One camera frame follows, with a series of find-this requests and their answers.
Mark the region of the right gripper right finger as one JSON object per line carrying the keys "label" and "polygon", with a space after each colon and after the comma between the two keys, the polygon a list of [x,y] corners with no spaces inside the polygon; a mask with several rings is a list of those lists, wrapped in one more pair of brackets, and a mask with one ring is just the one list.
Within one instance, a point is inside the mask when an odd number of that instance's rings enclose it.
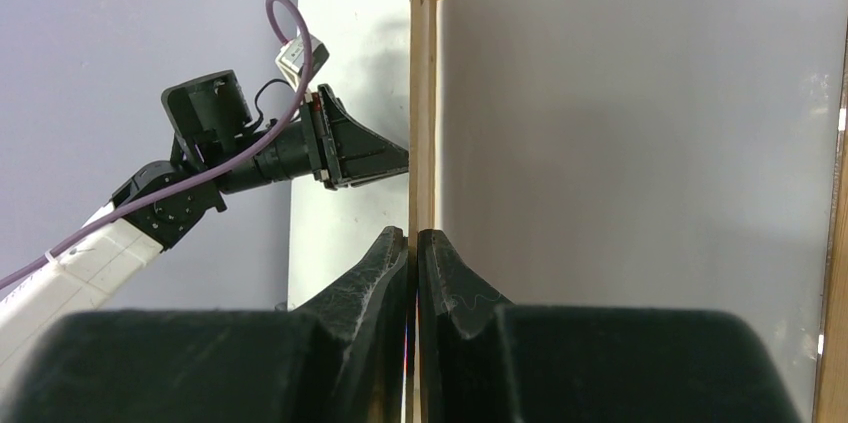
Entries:
{"label": "right gripper right finger", "polygon": [[426,422],[795,422],[765,346],[709,310],[520,305],[417,240]]}

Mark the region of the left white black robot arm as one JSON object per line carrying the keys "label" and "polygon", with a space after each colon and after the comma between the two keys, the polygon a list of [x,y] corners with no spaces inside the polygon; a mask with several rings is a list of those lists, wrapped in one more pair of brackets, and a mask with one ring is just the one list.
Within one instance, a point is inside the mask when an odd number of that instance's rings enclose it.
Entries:
{"label": "left white black robot arm", "polygon": [[143,166],[97,211],[101,228],[49,251],[45,264],[2,300],[3,389],[57,320],[100,308],[208,210],[224,211],[227,195],[303,176],[338,190],[409,168],[407,150],[353,119],[326,84],[307,94],[282,132],[244,162],[236,156],[267,136],[272,122],[251,116],[233,71],[170,87],[161,100],[174,130],[170,157]]}

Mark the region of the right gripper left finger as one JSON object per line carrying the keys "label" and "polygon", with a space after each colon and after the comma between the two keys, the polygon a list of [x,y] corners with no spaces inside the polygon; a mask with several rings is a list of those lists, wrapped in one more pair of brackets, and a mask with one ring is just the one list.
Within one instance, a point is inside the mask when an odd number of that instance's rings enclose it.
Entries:
{"label": "right gripper left finger", "polygon": [[108,311],[62,318],[13,387],[17,422],[398,422],[407,241],[289,311]]}

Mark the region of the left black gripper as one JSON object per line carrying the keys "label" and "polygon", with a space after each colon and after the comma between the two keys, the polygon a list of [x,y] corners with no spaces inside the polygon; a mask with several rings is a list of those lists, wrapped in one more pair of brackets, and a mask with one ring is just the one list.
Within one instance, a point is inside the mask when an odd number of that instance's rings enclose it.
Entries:
{"label": "left black gripper", "polygon": [[218,178],[234,194],[312,175],[329,190],[359,187],[405,174],[409,153],[357,122],[327,84],[317,87],[263,150]]}

